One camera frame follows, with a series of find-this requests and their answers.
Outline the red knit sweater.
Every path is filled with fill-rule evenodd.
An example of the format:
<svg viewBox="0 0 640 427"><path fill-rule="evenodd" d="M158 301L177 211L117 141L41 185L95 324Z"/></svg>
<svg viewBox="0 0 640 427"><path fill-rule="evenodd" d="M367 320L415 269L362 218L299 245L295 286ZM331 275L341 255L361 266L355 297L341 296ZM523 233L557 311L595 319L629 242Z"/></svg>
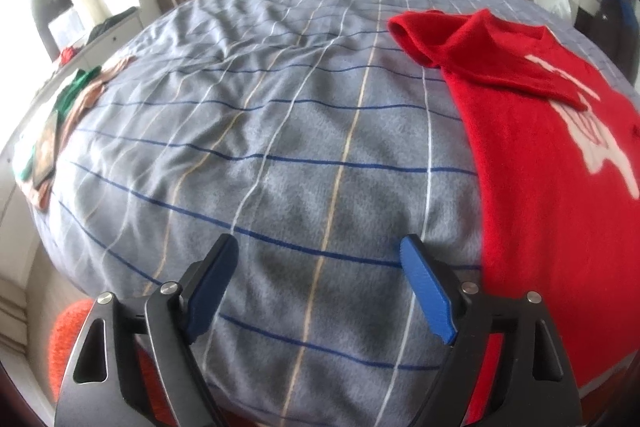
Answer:
<svg viewBox="0 0 640 427"><path fill-rule="evenodd" d="M485 293L539 294L579 399L626 377L597 426L639 420L639 114L544 26L481 10L393 17L418 64L442 73L468 135Z"/></svg>

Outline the green and tan clothes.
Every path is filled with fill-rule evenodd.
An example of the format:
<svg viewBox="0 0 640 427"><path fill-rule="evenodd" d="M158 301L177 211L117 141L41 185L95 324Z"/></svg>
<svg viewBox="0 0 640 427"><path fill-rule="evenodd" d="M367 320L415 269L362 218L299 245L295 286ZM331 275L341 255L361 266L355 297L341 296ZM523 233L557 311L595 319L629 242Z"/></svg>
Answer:
<svg viewBox="0 0 640 427"><path fill-rule="evenodd" d="M78 69L53 100L37 110L17 140L12 167L17 186L32 207L48 209L56 163L70 136L107 85L135 60L134 55L127 55L105 67Z"/></svg>

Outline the dark clothes on cabinet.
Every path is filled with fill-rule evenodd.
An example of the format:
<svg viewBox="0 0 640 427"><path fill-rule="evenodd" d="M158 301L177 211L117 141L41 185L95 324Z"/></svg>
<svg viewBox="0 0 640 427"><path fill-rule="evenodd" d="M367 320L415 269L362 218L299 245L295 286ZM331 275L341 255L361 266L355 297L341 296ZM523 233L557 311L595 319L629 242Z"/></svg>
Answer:
<svg viewBox="0 0 640 427"><path fill-rule="evenodd" d="M130 17L130 15L136 14L138 11L139 8L137 6L130 6L130 8L126 9L126 11L124 12L120 12L118 14L107 17L106 20L104 20L102 23L97 24L91 29L89 37L87 39L87 44L92 43L100 35L103 35L104 32L107 32L109 29L119 24L123 20L126 20L126 18Z"/></svg>

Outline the orange fluffy rug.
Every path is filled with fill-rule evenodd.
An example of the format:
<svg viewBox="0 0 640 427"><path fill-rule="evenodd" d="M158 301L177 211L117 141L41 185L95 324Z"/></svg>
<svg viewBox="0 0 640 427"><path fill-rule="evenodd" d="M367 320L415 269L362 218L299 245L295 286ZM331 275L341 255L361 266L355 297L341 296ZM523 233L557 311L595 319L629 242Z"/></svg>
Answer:
<svg viewBox="0 0 640 427"><path fill-rule="evenodd" d="M48 375L54 403L58 403L67 362L92 306L91 299L78 300L54 321L48 343ZM177 425L152 359L141 347L138 348L138 359L154 417L168 426Z"/></svg>

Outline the white low cabinet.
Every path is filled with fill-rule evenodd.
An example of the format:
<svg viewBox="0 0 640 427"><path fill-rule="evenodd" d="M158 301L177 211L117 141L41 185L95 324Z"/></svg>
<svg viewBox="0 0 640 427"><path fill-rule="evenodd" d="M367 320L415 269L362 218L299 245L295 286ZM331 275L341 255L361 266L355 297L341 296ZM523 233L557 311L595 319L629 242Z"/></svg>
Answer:
<svg viewBox="0 0 640 427"><path fill-rule="evenodd" d="M73 56L62 64L62 58L58 57L44 77L44 80L36 88L35 94L30 100L29 106L33 106L40 93L52 86L53 83L60 83L64 78L77 72L78 69L88 70L94 66L103 65L112 55L128 43L143 29L139 11L127 17L119 24L115 25L103 35L100 35L92 43L87 44L87 37L82 37L72 45Z"/></svg>

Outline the grey plaid bed cover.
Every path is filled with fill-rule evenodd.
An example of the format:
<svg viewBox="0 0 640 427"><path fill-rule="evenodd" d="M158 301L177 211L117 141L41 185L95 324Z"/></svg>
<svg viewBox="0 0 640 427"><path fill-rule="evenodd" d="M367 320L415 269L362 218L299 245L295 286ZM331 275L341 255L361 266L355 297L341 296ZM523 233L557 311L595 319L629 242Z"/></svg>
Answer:
<svg viewBox="0 0 640 427"><path fill-rule="evenodd" d="M240 260L194 347L216 401L268 425L405 426L446 349L399 264L418 234L480 277L480 187L442 74L387 21L488 9L544 25L625 101L606 55L527 0L191 0L132 57L58 156L34 220L88 295L141 296L230 233Z"/></svg>

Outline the black blue jacket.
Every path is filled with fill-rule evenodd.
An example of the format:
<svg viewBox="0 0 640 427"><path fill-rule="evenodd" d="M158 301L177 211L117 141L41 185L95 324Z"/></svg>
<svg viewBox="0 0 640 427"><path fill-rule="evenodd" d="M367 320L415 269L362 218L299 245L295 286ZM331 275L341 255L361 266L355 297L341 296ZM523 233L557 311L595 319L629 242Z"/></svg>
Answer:
<svg viewBox="0 0 640 427"><path fill-rule="evenodd" d="M620 70L631 86L639 72L639 22L634 0L600 0L596 12L577 12L575 28Z"/></svg>

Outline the white plastic bag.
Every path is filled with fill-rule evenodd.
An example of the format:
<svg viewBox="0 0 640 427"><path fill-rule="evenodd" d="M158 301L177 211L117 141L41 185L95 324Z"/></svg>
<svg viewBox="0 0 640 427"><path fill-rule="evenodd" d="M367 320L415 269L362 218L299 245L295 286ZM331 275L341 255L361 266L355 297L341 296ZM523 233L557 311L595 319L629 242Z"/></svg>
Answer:
<svg viewBox="0 0 640 427"><path fill-rule="evenodd" d="M535 2L560 20L565 20L567 23L574 22L570 0L535 0Z"/></svg>

